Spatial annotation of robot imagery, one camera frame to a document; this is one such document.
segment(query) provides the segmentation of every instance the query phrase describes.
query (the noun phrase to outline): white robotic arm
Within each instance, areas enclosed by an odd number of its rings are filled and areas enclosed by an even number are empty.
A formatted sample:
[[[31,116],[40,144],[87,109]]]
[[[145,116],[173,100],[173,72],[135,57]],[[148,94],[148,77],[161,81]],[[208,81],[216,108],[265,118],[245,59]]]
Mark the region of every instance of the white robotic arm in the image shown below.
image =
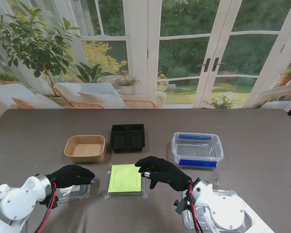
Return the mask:
[[[0,233],[19,233],[37,202],[52,193],[45,175],[29,177],[21,188],[0,185]]]
[[[246,233],[274,233],[238,195],[218,195],[213,192],[212,184],[204,180],[195,183],[192,191],[195,209],[206,207],[202,215],[212,232],[236,231],[246,217],[251,225]]]

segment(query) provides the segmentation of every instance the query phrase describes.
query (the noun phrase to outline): black plastic tray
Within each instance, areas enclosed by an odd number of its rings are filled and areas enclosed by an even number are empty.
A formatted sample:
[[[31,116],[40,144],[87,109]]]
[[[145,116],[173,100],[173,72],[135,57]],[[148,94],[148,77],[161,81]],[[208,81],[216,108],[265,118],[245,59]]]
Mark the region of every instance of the black plastic tray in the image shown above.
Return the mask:
[[[144,124],[112,125],[110,145],[114,152],[142,151],[146,145]]]

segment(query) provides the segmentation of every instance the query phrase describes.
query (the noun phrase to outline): table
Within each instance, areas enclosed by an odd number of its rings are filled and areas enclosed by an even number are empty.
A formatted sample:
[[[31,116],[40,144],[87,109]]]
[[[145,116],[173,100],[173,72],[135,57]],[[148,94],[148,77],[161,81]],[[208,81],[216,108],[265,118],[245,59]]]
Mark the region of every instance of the table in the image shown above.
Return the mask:
[[[8,110],[0,119],[0,184],[19,187],[29,176],[71,164],[63,150],[73,135],[100,134],[108,142],[113,124],[133,123],[145,125],[142,153],[108,149],[103,162],[83,164],[97,177],[90,198],[54,209],[43,232],[188,233],[173,206],[180,193],[166,184],[149,190],[145,200],[105,200],[104,192],[109,164],[149,155],[173,161],[173,133],[197,132],[221,138],[224,160],[215,170],[183,171],[202,179],[217,172],[220,189],[236,191],[276,233],[291,233],[291,119],[282,110]],[[44,211],[35,207],[29,232]]]

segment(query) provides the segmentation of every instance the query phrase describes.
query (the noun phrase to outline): red cable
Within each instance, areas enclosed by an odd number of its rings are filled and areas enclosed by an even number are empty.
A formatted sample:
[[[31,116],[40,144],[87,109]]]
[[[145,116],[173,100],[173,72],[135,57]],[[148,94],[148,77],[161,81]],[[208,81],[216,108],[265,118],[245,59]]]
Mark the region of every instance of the red cable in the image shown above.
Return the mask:
[[[57,185],[56,185],[55,182],[53,182],[53,184],[54,184],[55,191],[54,191],[54,194],[53,194],[52,203],[51,203],[51,205],[50,205],[50,208],[49,208],[48,214],[47,214],[47,216],[45,217],[44,222],[42,223],[41,227],[40,227],[40,228],[38,229],[38,231],[37,231],[38,233],[42,230],[42,228],[44,227],[45,223],[47,222],[47,219],[49,218],[49,215],[50,215],[50,213],[51,213],[51,211],[52,211],[52,208],[53,208],[53,205],[54,205],[54,202],[55,202],[55,199],[56,199],[56,187],[57,187]]]
[[[191,199],[193,200],[192,192],[193,192],[192,191],[192,184],[190,184],[190,196],[191,196]],[[192,215],[193,215],[194,225],[195,225],[195,228],[197,229],[197,233],[199,233],[197,219],[196,219],[196,215],[195,215],[195,208],[194,208],[194,205],[193,205],[192,202],[191,202],[191,208],[192,208]]]

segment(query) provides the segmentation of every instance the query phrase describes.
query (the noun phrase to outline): green paper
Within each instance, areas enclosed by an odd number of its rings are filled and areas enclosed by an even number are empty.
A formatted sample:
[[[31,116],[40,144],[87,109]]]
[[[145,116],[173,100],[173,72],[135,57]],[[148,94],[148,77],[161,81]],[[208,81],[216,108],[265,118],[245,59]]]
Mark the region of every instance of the green paper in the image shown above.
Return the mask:
[[[141,174],[134,164],[112,165],[110,193],[140,192]]]

